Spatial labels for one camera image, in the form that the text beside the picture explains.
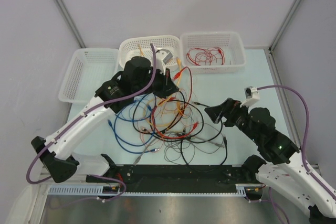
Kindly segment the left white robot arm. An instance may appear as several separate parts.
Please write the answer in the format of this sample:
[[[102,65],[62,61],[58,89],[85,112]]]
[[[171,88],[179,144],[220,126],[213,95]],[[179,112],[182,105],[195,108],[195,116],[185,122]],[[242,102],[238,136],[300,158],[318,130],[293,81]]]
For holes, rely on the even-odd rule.
[[[161,72],[149,59],[133,57],[122,71],[97,89],[75,118],[46,138],[35,137],[31,145],[56,183],[65,182],[75,174],[96,175],[110,182],[116,169],[107,154],[81,155],[74,153],[75,148],[102,121],[132,104],[135,97],[152,93],[167,98],[178,90],[169,69]]]

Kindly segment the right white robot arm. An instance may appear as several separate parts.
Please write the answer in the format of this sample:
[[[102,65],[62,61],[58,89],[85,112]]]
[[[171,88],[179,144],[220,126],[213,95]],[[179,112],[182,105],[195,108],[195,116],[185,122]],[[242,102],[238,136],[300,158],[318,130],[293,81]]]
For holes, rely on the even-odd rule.
[[[316,172],[306,159],[306,141],[297,146],[275,127],[267,108],[254,107],[264,87],[246,87],[245,101],[226,99],[217,106],[205,106],[213,123],[225,119],[226,127],[236,127],[252,140],[260,156],[242,169],[243,179],[258,180],[275,190],[304,214],[310,223],[335,223],[335,188]]]

